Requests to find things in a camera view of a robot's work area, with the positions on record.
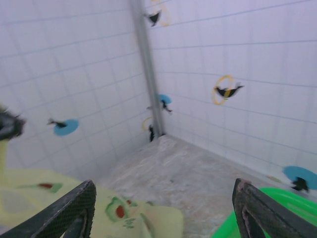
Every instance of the pale yellow toy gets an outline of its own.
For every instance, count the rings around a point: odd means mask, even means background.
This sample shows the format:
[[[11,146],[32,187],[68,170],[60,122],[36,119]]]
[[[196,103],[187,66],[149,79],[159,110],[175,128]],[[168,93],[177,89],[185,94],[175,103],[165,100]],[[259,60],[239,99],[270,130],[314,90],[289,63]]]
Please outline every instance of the pale yellow toy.
[[[81,181],[45,170],[6,169],[0,141],[0,225],[13,228]],[[183,216],[172,207],[131,201],[97,186],[92,238],[181,238]]]

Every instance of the gray floor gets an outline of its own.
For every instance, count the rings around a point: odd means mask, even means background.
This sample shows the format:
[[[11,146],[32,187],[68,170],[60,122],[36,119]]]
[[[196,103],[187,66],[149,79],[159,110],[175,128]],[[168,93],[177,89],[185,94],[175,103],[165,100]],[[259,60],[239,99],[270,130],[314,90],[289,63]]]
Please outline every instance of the gray floor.
[[[272,186],[184,141],[163,136],[111,168],[101,185],[182,211],[184,238],[207,238],[233,210],[236,178]]]

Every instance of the blue circle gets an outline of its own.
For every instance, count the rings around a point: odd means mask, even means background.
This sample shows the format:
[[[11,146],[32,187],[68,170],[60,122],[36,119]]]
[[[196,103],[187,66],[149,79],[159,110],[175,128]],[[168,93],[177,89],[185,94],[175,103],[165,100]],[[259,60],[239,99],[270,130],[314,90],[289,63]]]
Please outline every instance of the blue circle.
[[[170,104],[172,102],[172,100],[168,96],[166,96],[165,94],[160,94],[159,100],[160,101],[164,100],[166,104]]]
[[[317,190],[317,174],[302,167],[287,166],[283,169],[283,173],[291,180],[295,181],[296,177],[306,180],[307,186],[312,190]]]
[[[58,136],[69,135],[70,133],[73,133],[77,129],[79,124],[78,121],[74,119],[65,120],[63,122],[66,124],[66,127],[60,128],[58,126],[54,126],[55,135],[58,135]]]

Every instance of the metal corner post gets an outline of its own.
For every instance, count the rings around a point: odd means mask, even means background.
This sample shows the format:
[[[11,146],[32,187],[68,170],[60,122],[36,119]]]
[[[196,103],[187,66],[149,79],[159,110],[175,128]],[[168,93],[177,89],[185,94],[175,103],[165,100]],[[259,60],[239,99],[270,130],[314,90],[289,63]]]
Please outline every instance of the metal corner post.
[[[154,130],[160,137],[165,134],[165,128],[161,113],[161,104],[158,97],[157,79],[154,71],[149,37],[147,35],[147,29],[144,21],[145,7],[142,4],[143,0],[128,1],[130,2],[132,18],[135,25],[141,60],[148,86],[148,93],[152,104]]]

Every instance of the yellow circle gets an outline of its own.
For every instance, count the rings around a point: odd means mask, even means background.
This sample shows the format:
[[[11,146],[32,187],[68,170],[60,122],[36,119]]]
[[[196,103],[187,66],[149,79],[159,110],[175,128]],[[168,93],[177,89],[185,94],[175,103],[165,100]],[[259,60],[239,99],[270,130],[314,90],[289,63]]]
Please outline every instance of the yellow circle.
[[[152,6],[154,6],[153,5],[154,3],[159,4],[161,9],[162,9],[162,12],[164,12],[166,15],[166,22],[160,20],[159,21],[160,25],[163,27],[169,26],[171,24],[171,17],[170,17],[169,11],[168,11],[167,7],[165,6],[165,4],[161,3],[160,0],[151,0],[151,3],[152,3]]]
[[[223,96],[222,101],[221,101],[221,102],[217,102],[217,100],[216,100],[216,90],[215,90],[215,88],[219,85],[219,83],[220,83],[221,81],[223,81],[223,80],[226,79],[226,78],[229,79],[229,82],[230,82],[229,87],[228,87],[228,89],[226,90],[226,92],[225,92],[225,94],[224,94],[224,96]],[[213,103],[215,103],[216,105],[222,105],[222,104],[224,104],[224,102],[226,101],[226,98],[227,98],[227,97],[229,96],[229,94],[230,94],[230,91],[231,91],[231,89],[232,89],[232,85],[233,85],[233,78],[232,78],[231,75],[225,75],[225,76],[221,77],[221,78],[217,81],[217,83],[215,84],[215,86],[213,87],[213,90],[212,90],[211,98],[212,98]]]
[[[147,131],[149,130],[148,128],[145,127],[145,123],[147,122],[147,120],[151,119],[152,117],[146,118],[143,122],[142,122],[142,129],[143,131]]]

